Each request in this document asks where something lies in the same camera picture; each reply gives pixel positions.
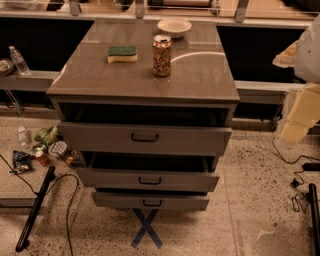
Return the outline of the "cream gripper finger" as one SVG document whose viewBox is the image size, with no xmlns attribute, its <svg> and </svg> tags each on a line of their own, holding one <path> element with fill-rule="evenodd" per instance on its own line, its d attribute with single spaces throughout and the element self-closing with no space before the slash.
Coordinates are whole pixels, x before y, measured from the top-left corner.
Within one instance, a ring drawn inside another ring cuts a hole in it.
<svg viewBox="0 0 320 256">
<path fill-rule="evenodd" d="M 307 83 L 286 95 L 279 137 L 286 143 L 299 143 L 319 121 L 320 84 Z"/>
</svg>

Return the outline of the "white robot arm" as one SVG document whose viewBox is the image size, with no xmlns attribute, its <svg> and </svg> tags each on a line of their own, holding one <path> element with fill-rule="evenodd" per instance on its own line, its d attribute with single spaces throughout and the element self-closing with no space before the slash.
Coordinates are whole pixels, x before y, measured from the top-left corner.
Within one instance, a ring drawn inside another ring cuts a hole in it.
<svg viewBox="0 0 320 256">
<path fill-rule="evenodd" d="M 300 36 L 296 46 L 295 76 L 306 81 L 295 94 L 294 103 L 280 131 L 286 143 L 299 143 L 320 120 L 320 27 L 312 24 Z"/>
</svg>

